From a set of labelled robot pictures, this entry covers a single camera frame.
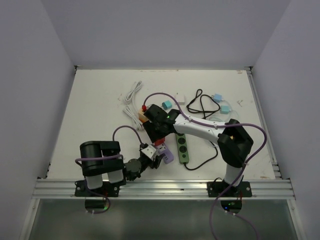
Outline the purple socket adapter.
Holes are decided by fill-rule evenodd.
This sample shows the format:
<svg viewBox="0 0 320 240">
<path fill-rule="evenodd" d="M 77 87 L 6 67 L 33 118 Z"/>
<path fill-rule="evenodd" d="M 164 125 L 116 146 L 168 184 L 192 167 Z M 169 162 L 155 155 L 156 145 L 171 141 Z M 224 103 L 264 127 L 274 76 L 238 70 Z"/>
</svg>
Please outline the purple socket adapter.
<svg viewBox="0 0 320 240">
<path fill-rule="evenodd" d="M 173 162 L 175 157 L 174 157 L 173 153 L 170 151 L 170 149 L 168 148 L 168 146 L 165 143 L 162 143 L 162 144 L 156 146 L 156 148 L 158 149 L 158 153 L 160 155 L 163 155 L 162 160 L 166 165 L 168 165 L 171 162 Z"/>
</svg>

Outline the red cube socket adapter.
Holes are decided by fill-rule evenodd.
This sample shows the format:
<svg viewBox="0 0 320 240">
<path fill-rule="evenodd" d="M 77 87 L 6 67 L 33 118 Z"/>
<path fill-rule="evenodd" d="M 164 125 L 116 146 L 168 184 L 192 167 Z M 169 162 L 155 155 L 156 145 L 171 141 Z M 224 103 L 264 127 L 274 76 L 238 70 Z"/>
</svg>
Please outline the red cube socket adapter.
<svg viewBox="0 0 320 240">
<path fill-rule="evenodd" d="M 165 140 L 166 139 L 163 137 L 161 139 L 156 140 L 153 144 L 154 144 L 155 147 L 157 147 L 157 146 L 162 145 L 165 142 Z"/>
</svg>

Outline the teal small plug adapter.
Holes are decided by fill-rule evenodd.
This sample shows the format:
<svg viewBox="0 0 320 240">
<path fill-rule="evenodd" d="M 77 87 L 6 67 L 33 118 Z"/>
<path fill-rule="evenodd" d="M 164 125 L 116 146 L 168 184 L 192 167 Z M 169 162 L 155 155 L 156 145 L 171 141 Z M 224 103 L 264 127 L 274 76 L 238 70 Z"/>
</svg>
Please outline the teal small plug adapter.
<svg viewBox="0 0 320 240">
<path fill-rule="evenodd" d="M 172 108 L 172 103 L 170 100 L 166 100 L 166 101 L 162 102 L 161 106 L 164 110 L 169 110 Z"/>
</svg>

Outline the green power strip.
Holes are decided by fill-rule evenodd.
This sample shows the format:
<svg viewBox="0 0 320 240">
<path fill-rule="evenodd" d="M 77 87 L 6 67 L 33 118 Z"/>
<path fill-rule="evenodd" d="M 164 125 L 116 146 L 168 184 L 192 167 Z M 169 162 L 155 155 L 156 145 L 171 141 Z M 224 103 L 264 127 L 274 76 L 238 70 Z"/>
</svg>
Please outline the green power strip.
<svg viewBox="0 0 320 240">
<path fill-rule="evenodd" d="M 175 135 L 178 159 L 181 165 L 188 164 L 190 161 L 186 135 L 178 133 Z"/>
</svg>

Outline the white charger plug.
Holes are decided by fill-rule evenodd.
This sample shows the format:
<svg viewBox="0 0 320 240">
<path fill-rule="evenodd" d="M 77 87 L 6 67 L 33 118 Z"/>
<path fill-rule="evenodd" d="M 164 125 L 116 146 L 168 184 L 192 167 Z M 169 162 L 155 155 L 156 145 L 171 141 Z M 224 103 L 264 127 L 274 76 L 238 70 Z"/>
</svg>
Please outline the white charger plug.
<svg viewBox="0 0 320 240">
<path fill-rule="evenodd" d="M 177 92 L 175 94 L 175 100 L 180 106 L 184 106 L 186 104 L 186 97 L 183 93 Z"/>
</svg>

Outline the blue charger plug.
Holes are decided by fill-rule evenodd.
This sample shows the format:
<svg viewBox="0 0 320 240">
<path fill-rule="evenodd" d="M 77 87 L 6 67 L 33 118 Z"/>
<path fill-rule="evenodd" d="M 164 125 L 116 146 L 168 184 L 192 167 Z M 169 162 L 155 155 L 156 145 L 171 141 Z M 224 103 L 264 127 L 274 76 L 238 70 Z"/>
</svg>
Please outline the blue charger plug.
<svg viewBox="0 0 320 240">
<path fill-rule="evenodd" d="M 215 93 L 214 95 L 211 96 L 212 100 L 220 103 L 223 101 L 223 96 L 221 94 Z"/>
</svg>

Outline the teal charger plug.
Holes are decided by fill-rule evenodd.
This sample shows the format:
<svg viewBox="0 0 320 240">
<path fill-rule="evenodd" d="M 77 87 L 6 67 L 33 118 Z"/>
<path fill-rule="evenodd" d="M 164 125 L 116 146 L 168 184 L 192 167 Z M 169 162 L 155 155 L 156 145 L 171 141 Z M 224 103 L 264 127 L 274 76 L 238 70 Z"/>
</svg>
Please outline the teal charger plug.
<svg viewBox="0 0 320 240">
<path fill-rule="evenodd" d="M 220 106 L 220 113 L 223 115 L 228 115 L 232 109 L 228 105 L 221 105 Z"/>
</svg>

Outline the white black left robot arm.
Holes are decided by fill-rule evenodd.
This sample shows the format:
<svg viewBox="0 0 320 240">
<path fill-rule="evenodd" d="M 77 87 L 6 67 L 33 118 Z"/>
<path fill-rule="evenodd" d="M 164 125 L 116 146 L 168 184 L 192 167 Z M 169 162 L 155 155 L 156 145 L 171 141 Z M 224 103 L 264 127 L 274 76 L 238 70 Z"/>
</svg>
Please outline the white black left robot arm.
<svg viewBox="0 0 320 240">
<path fill-rule="evenodd" d="M 107 174 L 110 184 L 124 184 L 141 177 L 147 169 L 157 169 L 165 153 L 151 144 L 139 146 L 139 157 L 124 162 L 118 141 L 87 141 L 80 145 L 80 158 L 75 163 L 82 169 L 86 190 L 92 196 L 103 193 L 103 174 Z"/>
</svg>

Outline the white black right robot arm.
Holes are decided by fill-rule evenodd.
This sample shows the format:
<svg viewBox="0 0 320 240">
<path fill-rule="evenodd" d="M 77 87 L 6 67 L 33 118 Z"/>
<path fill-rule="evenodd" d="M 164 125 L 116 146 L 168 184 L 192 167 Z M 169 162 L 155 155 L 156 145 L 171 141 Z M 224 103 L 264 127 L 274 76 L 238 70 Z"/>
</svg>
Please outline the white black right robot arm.
<svg viewBox="0 0 320 240">
<path fill-rule="evenodd" d="M 218 145 L 222 159 L 226 163 L 223 192 L 232 197 L 241 190 L 242 169 L 254 141 L 242 126 L 238 126 L 237 120 L 214 123 L 192 117 L 178 109 L 166 112 L 155 104 L 142 106 L 142 112 L 147 118 L 143 127 L 152 142 L 169 134 L 184 134 Z"/>
</svg>

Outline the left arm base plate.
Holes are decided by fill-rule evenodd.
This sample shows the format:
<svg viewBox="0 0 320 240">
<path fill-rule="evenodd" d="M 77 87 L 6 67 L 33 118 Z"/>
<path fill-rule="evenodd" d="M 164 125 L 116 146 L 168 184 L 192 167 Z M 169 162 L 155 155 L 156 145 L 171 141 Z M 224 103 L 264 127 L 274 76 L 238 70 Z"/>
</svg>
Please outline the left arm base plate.
<svg viewBox="0 0 320 240">
<path fill-rule="evenodd" d="M 84 180 L 78 180 L 74 182 L 76 197 L 99 197 L 103 195 L 105 197 L 118 197 L 120 191 L 120 185 L 116 183 L 109 183 L 104 181 L 102 187 L 96 189 L 88 189 L 85 186 Z"/>
</svg>

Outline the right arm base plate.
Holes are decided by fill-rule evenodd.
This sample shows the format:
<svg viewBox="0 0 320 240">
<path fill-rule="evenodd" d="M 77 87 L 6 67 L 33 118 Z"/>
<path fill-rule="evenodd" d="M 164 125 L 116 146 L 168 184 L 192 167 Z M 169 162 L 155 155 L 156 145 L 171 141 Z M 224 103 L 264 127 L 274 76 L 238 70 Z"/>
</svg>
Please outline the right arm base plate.
<svg viewBox="0 0 320 240">
<path fill-rule="evenodd" d="M 206 183 L 206 189 L 210 198 L 218 197 L 222 192 L 222 197 L 237 198 L 253 196 L 251 185 L 248 181 L 241 181 L 238 186 L 231 186 L 227 191 L 225 189 L 229 185 L 224 181 L 208 181 Z"/>
</svg>

